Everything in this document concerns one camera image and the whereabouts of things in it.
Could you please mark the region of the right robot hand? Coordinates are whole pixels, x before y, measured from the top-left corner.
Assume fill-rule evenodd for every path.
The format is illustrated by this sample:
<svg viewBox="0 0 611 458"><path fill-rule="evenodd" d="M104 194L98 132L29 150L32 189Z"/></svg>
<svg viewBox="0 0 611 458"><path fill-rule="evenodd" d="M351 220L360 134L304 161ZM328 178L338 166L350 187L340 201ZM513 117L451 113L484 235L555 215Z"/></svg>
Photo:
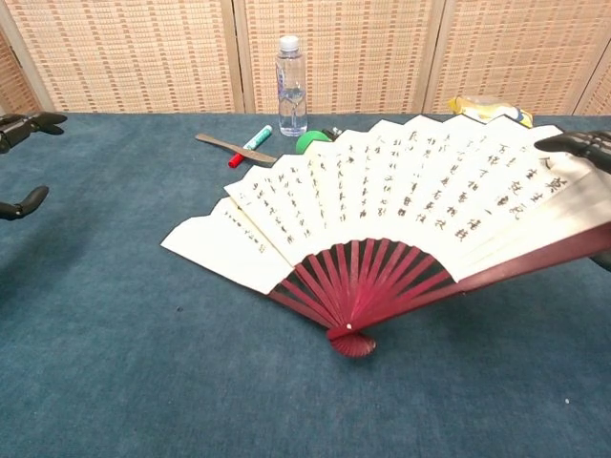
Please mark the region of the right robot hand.
<svg viewBox="0 0 611 458"><path fill-rule="evenodd" d="M587 159L600 171L610 174L609 131L565 132L540 139L534 146L543 152L564 152Z"/></svg>

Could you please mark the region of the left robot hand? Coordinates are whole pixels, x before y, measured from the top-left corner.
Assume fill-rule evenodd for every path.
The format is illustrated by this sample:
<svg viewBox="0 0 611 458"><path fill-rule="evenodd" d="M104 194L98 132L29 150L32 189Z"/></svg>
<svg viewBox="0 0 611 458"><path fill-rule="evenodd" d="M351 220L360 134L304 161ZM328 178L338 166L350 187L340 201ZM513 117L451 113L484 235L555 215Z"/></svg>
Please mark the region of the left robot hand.
<svg viewBox="0 0 611 458"><path fill-rule="evenodd" d="M67 117L59 113L35 112L31 114L1 115L1 154L6 154L11 148L28 138L32 133L43 132L49 135L62 135L59 124ZM27 196L17 203L1 203L1 219L22 219L33 213L42 204L49 193L46 185L37 186Z"/></svg>

